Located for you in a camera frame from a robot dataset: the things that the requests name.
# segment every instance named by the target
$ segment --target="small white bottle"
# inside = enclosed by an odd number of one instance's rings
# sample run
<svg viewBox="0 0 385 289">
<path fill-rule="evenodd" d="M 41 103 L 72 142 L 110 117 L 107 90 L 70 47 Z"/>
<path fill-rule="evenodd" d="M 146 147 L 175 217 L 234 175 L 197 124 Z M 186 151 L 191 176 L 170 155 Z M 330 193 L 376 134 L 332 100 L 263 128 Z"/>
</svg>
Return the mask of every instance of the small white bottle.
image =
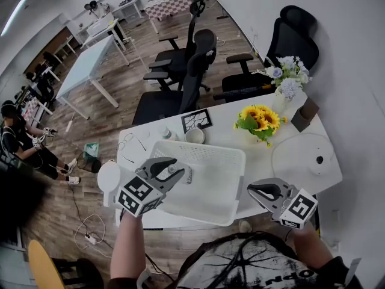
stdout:
<svg viewBox="0 0 385 289">
<path fill-rule="evenodd" d="M 159 131 L 159 133 L 160 133 L 160 135 L 162 136 L 163 139 L 178 141 L 177 134 L 175 132 L 173 132 L 173 131 L 170 131 L 167 128 L 167 126 L 165 126 L 165 125 L 160 126 L 158 131 Z"/>
</svg>

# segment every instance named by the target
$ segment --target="wooden floor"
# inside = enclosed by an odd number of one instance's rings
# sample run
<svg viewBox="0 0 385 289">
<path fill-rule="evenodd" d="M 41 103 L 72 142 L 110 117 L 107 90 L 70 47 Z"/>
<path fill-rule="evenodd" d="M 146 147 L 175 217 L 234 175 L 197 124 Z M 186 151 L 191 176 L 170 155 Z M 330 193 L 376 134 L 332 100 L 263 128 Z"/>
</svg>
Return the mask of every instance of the wooden floor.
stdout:
<svg viewBox="0 0 385 289">
<path fill-rule="evenodd" d="M 250 52 L 250 46 L 243 38 L 234 22 L 228 19 L 217 20 L 222 15 L 219 4 L 212 8 L 206 8 L 197 20 L 196 30 L 208 28 L 212 30 L 219 39 L 226 41 L 223 46 L 218 47 L 218 53 L 243 53 Z M 158 37 L 164 34 L 178 34 L 177 44 L 185 47 L 189 13 L 181 13 L 170 17 L 163 22 L 158 22 L 159 35 L 157 36 L 148 19 L 143 19 L 139 27 L 128 26 L 124 21 L 122 27 L 127 35 L 135 39 L 137 48 L 146 64 L 155 60 L 157 53 L 172 49 L 169 42 L 158 42 Z M 135 110 L 141 95 L 150 90 L 159 90 L 158 85 L 150 85 L 143 80 L 145 69 L 138 59 L 133 48 L 128 48 L 124 53 L 131 63 L 125 66 L 122 59 L 112 52 L 106 56 L 106 61 L 100 66 L 100 75 L 103 78 L 100 83 L 108 93 L 119 103 L 114 108 L 92 85 L 80 86 L 70 94 L 70 100 L 90 115 L 89 120 L 83 119 L 75 113 L 70 131 L 65 133 L 68 122 L 73 116 L 73 110 L 68 106 L 62 106 L 58 102 L 54 104 L 54 115 L 45 115 L 41 127 L 50 126 L 59 131 L 59 137 L 48 144 L 48 148 L 63 161 L 68 163 L 81 153 L 81 148 L 90 142 L 99 142 L 99 159 L 102 163 L 107 160 L 116 160 L 116 145 L 119 132 L 130 128 Z M 241 73 L 239 64 L 226 64 L 229 55 L 218 54 L 214 64 L 209 68 L 204 83 L 212 88 L 206 93 L 201 89 L 199 106 L 210 107 L 219 104 L 212 98 L 213 92 L 221 91 L 221 81 L 225 76 Z M 58 68 L 59 77 L 63 80 L 70 67 L 76 60 L 75 55 L 65 59 L 68 69 L 61 66 Z M 262 64 L 258 59 L 249 63 L 250 70 L 261 69 Z M 102 204 L 102 193 L 97 187 L 96 175 L 76 168 L 74 174 L 82 178 L 79 185 L 74 186 L 75 200 L 79 207 L 81 219 L 98 213 L 106 224 L 105 241 L 114 245 L 117 227 L 115 226 L 114 211 L 104 208 Z M 57 182 L 43 177 L 48 183 L 48 189 L 43 203 L 34 215 L 32 222 L 23 230 L 25 245 L 30 239 L 42 242 L 51 257 L 77 259 L 88 258 L 97 265 L 102 276 L 107 282 L 109 279 L 109 258 L 102 256 L 99 252 L 87 248 L 79 250 L 74 243 L 74 234 L 81 224 L 77 216 L 76 207 L 72 198 L 72 191 L 66 183 Z M 254 230 L 264 230 L 277 234 L 284 238 L 287 230 L 270 222 L 270 216 L 263 214 L 251 218 Z M 99 236 L 103 233 L 103 225 L 97 217 L 87 221 L 89 232 L 97 232 Z M 194 228 L 175 228 L 163 231 L 146 231 L 146 252 L 166 272 L 177 273 L 187 256 L 192 254 L 202 243 L 212 241 L 216 238 L 238 231 L 238 222 L 227 228 L 214 226 L 199 226 Z M 81 247 L 86 244 L 84 240 L 85 227 L 79 230 L 76 241 Z M 101 243 L 96 246 L 105 255 L 111 256 L 112 250 Z M 163 288 L 167 285 L 167 278 L 155 276 L 156 286 Z"/>
</svg>

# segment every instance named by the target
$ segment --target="white cup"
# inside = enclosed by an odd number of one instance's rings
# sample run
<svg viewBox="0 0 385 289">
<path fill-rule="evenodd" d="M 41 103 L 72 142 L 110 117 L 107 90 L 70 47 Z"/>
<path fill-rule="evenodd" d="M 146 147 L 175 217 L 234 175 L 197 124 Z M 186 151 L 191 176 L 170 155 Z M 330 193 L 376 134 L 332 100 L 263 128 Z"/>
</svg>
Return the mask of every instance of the white cup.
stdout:
<svg viewBox="0 0 385 289">
<path fill-rule="evenodd" d="M 185 134 L 185 141 L 202 144 L 205 142 L 205 134 L 200 128 L 193 128 Z"/>
</svg>

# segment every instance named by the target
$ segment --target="yellow flower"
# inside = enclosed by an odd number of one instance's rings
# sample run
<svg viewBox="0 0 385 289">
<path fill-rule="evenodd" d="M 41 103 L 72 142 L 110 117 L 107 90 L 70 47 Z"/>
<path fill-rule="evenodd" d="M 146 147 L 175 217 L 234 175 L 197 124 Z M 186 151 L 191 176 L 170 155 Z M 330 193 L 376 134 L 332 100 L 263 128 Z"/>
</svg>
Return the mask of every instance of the yellow flower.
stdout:
<svg viewBox="0 0 385 289">
<path fill-rule="evenodd" d="M 261 131 L 264 131 L 264 130 L 269 128 L 269 124 L 268 124 L 268 122 L 265 119 L 263 119 L 261 117 L 257 117 L 254 120 L 258 124 L 258 128 L 254 129 L 255 131 L 261 132 Z"/>
<path fill-rule="evenodd" d="M 255 105 L 255 107 L 256 107 L 257 109 L 259 109 L 261 112 L 263 112 L 263 111 L 266 111 L 266 112 L 271 111 L 271 109 L 270 109 L 269 107 L 264 106 L 264 105 Z"/>
<path fill-rule="evenodd" d="M 268 122 L 268 125 L 271 128 L 279 128 L 280 126 L 280 119 L 278 114 L 276 114 L 273 111 L 265 111 L 262 113 L 262 117 Z"/>
<path fill-rule="evenodd" d="M 242 110 L 242 112 L 241 112 L 241 117 L 240 117 L 240 118 L 246 119 L 246 117 L 247 117 L 247 115 L 248 115 L 249 113 L 250 113 L 250 115 L 251 115 L 252 117 L 260 116 L 260 111 L 259 111 L 257 108 L 255 108 L 254 105 L 252 105 L 252 106 L 248 106 L 248 107 L 246 107 L 246 108 L 244 108 L 244 109 Z"/>
</svg>

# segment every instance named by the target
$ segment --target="chair armrest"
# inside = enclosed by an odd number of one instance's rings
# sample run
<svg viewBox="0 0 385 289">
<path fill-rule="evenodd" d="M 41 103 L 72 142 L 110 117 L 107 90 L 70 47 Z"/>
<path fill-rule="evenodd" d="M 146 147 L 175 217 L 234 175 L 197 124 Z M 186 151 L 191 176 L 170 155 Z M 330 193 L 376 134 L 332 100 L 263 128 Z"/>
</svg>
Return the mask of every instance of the chair armrest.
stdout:
<svg viewBox="0 0 385 289">
<path fill-rule="evenodd" d="M 251 60 L 254 60 L 254 57 L 249 54 L 232 55 L 231 57 L 226 58 L 227 64 L 243 62 L 243 61 L 251 61 Z"/>
<path fill-rule="evenodd" d="M 169 40 L 176 40 L 178 38 L 178 36 L 176 34 L 171 34 L 169 36 L 162 36 L 159 38 L 159 42 L 163 42 L 163 41 L 169 41 Z"/>
<path fill-rule="evenodd" d="M 166 72 L 150 72 L 145 74 L 143 77 L 144 80 L 150 80 L 150 79 L 167 79 L 168 73 Z"/>
<path fill-rule="evenodd" d="M 156 61 L 149 64 L 150 69 L 156 69 L 157 67 L 169 66 L 173 62 L 172 59 Z"/>
</svg>

